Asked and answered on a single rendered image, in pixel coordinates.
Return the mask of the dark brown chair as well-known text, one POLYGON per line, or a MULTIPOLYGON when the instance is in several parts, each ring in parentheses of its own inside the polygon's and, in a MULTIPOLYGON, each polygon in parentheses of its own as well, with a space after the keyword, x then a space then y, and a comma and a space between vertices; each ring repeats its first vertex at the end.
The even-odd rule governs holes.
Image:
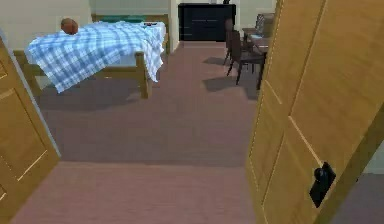
POLYGON ((225 20, 225 42, 226 42, 226 56, 223 64, 226 64, 227 59, 230 57, 230 41, 231 41, 231 33, 234 29, 234 24, 232 19, 225 20))
POLYGON ((256 33, 263 37, 270 37, 273 31, 274 14, 261 13, 257 15, 256 33))
POLYGON ((266 61, 265 54, 257 53, 253 50, 253 47, 246 47, 243 45, 240 39, 240 33, 237 30, 227 32, 226 44, 227 53, 230 57, 230 67, 227 71, 227 75, 231 73, 233 65, 237 64, 236 84, 239 84, 242 69, 245 64, 251 64, 252 66, 258 64, 260 66, 259 78, 262 78, 264 63, 266 61))

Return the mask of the black chest of drawers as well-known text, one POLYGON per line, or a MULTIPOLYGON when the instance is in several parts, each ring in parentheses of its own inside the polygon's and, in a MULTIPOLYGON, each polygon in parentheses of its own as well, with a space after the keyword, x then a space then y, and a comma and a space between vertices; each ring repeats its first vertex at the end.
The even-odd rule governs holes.
POLYGON ((180 3, 179 39, 224 42, 225 21, 235 21, 235 16, 235 4, 180 3))

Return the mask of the dark brown dining table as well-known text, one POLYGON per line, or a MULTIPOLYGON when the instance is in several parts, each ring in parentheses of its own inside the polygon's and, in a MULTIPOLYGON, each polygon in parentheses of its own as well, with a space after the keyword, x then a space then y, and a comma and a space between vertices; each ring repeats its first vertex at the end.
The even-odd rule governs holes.
POLYGON ((263 56, 263 61, 260 64, 259 77, 258 77, 258 83, 257 83, 257 89, 260 89, 261 83, 262 83, 263 71, 264 71, 265 62, 266 62, 267 53, 268 53, 269 39, 265 37, 258 37, 256 35, 255 28, 243 28, 242 31, 244 33, 243 40, 245 42, 250 40, 263 56))

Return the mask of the green pillow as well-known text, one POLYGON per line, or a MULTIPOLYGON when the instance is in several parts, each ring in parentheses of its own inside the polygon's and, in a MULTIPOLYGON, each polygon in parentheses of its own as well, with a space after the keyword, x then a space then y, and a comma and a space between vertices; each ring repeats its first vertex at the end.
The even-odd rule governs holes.
POLYGON ((115 22, 129 22, 129 23, 141 23, 145 21, 144 15, 104 15, 100 18, 100 21, 115 23, 115 22))

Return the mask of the wooden bed with plaid blanket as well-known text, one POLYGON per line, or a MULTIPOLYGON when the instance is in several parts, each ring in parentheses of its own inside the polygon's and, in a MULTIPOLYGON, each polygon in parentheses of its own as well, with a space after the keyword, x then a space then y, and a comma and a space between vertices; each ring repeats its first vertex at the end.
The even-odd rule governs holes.
POLYGON ((14 55, 32 93, 44 85, 62 93, 92 76, 133 78, 143 99, 162 66, 161 55, 169 51, 167 15, 146 15, 141 23, 103 22, 81 27, 75 35, 63 31, 37 37, 14 55), (157 22, 154 27, 144 23, 157 22))

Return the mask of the wooden room door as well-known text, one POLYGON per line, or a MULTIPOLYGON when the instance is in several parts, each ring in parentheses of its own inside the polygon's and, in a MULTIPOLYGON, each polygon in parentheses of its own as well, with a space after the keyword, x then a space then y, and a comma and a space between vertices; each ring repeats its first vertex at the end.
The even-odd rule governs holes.
POLYGON ((383 141, 384 0, 279 0, 246 157, 256 224, 329 224, 383 141))
POLYGON ((17 62, 0 38, 0 224, 8 224, 59 161, 17 62))

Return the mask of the orange basketball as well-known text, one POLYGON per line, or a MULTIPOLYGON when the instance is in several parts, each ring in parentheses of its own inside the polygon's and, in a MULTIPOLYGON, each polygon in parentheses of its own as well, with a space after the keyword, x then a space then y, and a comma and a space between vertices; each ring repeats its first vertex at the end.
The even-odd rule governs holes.
POLYGON ((78 32, 78 24, 71 18, 61 20, 61 30, 68 35, 75 35, 78 32))

